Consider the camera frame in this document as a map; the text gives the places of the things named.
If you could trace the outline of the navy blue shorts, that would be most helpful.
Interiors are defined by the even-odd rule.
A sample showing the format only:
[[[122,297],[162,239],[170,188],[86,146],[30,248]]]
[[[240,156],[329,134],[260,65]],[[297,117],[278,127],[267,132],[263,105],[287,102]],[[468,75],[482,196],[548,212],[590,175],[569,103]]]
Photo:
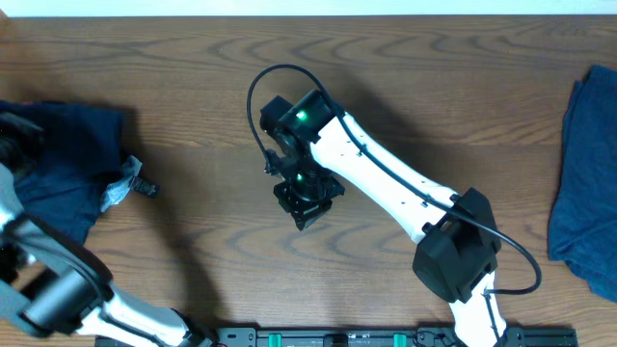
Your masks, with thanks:
[[[15,184],[25,211],[83,245],[107,186],[121,178],[124,112],[61,102],[1,102],[44,130],[35,169]]]

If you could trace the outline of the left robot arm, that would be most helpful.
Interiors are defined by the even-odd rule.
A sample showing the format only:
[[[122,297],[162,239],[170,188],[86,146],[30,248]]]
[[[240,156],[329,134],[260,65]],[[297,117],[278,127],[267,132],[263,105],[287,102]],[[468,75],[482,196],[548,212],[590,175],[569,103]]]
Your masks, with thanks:
[[[90,251],[27,214],[14,179],[35,164],[42,129],[1,116],[1,316],[34,337],[92,335],[99,346],[209,347],[218,336],[115,286]]]

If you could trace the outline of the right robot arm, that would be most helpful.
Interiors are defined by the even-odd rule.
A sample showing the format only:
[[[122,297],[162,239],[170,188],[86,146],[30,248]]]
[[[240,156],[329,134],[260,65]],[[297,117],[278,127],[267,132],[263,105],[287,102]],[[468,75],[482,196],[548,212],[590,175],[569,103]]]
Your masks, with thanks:
[[[310,226],[343,195],[343,177],[378,205],[416,243],[413,270],[448,302],[454,333],[467,346],[496,346],[506,323],[496,298],[496,255],[501,242],[488,199],[470,188],[464,195],[416,172],[381,147],[350,114],[335,117],[318,91],[297,104],[280,96],[260,111],[260,128],[280,146],[268,150],[274,188],[298,229]]]

